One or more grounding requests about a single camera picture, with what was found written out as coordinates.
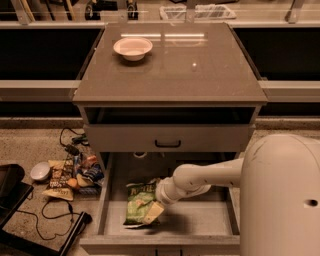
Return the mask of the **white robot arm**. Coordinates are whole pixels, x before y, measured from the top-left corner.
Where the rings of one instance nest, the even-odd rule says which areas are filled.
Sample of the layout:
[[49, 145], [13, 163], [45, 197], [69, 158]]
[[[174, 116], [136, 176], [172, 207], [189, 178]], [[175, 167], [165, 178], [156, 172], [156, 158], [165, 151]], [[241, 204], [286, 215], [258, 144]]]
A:
[[240, 189], [241, 256], [320, 256], [319, 140], [273, 134], [242, 158], [180, 165], [155, 198], [165, 207], [213, 185]]

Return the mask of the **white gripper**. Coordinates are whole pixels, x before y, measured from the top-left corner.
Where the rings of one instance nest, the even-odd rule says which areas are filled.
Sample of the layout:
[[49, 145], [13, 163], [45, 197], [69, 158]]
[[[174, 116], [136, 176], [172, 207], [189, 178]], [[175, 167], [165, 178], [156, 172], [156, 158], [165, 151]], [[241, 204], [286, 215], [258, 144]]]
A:
[[165, 209], [164, 205], [174, 204], [184, 198], [186, 191], [178, 188], [172, 178], [165, 178], [157, 184], [155, 195], [159, 202], [151, 202], [143, 218], [143, 223], [146, 225], [151, 224], [162, 214]]

